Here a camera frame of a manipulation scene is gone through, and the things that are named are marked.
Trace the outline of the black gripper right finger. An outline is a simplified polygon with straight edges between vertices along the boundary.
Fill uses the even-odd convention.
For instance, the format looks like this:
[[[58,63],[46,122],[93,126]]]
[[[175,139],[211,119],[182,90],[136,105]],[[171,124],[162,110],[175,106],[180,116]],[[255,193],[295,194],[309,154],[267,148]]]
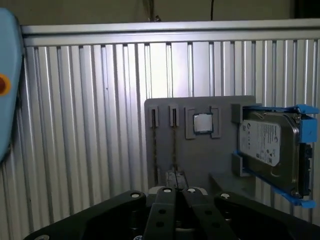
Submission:
[[[318,240],[320,227],[231,191],[212,179],[215,195],[190,187],[181,193],[200,240]]]

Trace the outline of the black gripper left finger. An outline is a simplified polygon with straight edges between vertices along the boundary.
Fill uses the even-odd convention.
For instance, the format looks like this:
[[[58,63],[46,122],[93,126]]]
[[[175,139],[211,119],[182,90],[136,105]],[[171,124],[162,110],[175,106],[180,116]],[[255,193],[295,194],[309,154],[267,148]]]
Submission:
[[[176,189],[129,190],[31,234],[28,240],[173,240]]]

